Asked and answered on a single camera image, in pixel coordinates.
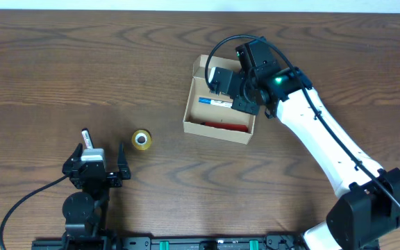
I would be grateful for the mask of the red utility knife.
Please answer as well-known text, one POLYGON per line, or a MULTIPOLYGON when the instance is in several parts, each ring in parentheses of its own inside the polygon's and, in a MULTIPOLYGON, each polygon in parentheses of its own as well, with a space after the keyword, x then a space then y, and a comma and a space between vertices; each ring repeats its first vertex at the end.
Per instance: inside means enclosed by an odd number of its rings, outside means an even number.
POLYGON ((243 133, 248 132, 248 127, 241 124, 227 124, 227 123, 219 123, 219 122, 202 122, 201 125, 209 126, 213 128, 226 129, 230 131, 239 131, 243 133))

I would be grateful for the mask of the black marker pen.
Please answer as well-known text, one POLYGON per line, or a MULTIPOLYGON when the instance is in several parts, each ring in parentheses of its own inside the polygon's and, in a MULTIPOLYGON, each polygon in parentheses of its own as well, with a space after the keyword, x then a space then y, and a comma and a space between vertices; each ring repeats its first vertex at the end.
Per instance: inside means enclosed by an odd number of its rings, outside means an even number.
POLYGON ((86 145, 86 148, 87 149, 93 149, 94 145, 93 145, 92 139, 90 137, 89 130, 87 128, 83 128, 82 131, 81 131, 81 135, 83 137, 83 141, 84 141, 84 143, 86 145))

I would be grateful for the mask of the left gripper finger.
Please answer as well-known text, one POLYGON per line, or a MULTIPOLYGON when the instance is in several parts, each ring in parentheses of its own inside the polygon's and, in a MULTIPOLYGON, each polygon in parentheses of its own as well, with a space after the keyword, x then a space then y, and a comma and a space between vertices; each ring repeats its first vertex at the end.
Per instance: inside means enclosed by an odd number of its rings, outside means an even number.
POLYGON ((119 143, 119 152, 117 157, 117 166, 119 171, 123 174, 129 174, 130 169, 128 166, 128 162, 126 159, 126 155, 124 153, 124 144, 122 142, 119 143))
POLYGON ((75 163, 81 160, 81 155, 83 153, 83 145, 79 143, 75 148, 74 152, 70 157, 64 162, 62 169, 63 170, 72 170, 75 163))

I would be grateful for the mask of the yellow tape roll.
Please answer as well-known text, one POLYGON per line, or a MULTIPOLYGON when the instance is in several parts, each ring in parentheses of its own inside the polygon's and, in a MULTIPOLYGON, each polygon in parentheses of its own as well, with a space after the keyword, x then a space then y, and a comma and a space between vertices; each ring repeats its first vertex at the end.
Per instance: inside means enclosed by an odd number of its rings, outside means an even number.
POLYGON ((152 144, 151 135, 146 130, 137 130, 131 138, 133 146, 140 151, 146 151, 152 144))

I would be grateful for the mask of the blue marker pen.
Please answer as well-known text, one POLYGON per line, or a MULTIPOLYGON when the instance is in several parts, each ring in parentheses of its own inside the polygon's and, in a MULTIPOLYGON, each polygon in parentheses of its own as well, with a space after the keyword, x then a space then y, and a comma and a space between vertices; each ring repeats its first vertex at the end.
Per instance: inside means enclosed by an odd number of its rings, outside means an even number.
POLYGON ((199 103, 204 103, 204 104, 213 105, 213 106, 219 106, 219 107, 223 107, 223 108, 231 108, 232 107, 231 102, 220 101, 220 100, 216 100, 216 99, 208 99, 208 98, 204 98, 204 97, 199 97, 199 103))

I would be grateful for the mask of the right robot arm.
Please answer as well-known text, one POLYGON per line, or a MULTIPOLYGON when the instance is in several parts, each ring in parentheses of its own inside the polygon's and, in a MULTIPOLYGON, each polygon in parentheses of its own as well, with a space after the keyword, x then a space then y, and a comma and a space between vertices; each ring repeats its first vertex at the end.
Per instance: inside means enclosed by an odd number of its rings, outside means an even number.
POLYGON ((309 150, 337 197, 326 219, 302 233, 304 249, 375 249, 377 240, 400 227, 400 169, 386 171, 340 127, 311 81, 272 43, 246 35, 236 47, 238 73, 209 74, 233 109, 286 125, 309 150))

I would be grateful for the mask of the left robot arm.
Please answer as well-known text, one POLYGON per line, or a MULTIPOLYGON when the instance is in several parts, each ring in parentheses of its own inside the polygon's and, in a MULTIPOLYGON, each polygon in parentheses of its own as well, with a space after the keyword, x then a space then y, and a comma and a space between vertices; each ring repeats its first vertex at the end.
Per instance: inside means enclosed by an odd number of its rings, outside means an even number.
POLYGON ((62 166, 62 172, 79 191, 66 198, 62 213, 65 232, 75 241, 98 240, 109 237, 106 228, 110 189, 120 188, 122 181, 131 178, 124 145, 119 145, 118 170, 106 171, 103 149, 84 149, 78 144, 62 166))

